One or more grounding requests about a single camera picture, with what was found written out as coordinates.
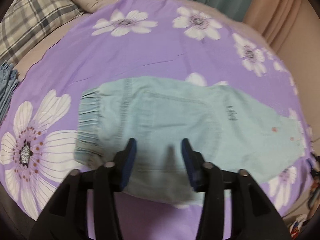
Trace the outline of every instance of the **plaid pillow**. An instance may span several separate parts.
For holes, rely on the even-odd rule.
[[[18,63],[37,43],[82,10],[71,0],[20,0],[0,23],[0,59]]]

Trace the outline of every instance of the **screw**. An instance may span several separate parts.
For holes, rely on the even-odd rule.
[[[202,164],[202,166],[206,169],[212,169],[213,168],[213,164],[210,162],[205,162]]]
[[[106,168],[112,168],[114,167],[116,164],[114,162],[106,162],[106,164],[104,165]]]
[[[76,176],[80,174],[80,171],[78,169],[73,169],[72,171],[70,171],[69,173],[71,176]]]
[[[239,174],[243,177],[246,177],[249,175],[249,173],[246,170],[239,170]]]

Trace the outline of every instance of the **light blue denim garment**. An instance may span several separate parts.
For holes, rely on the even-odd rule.
[[[247,169],[259,183],[303,152],[296,120],[229,86],[140,77],[105,83],[82,95],[77,161],[97,168],[123,150],[130,137],[138,151],[125,192],[172,204],[201,204],[203,199],[188,182],[183,138],[206,161],[228,171]]]
[[[9,109],[12,93],[19,84],[18,71],[12,70],[13,67],[7,61],[0,66],[0,124]]]

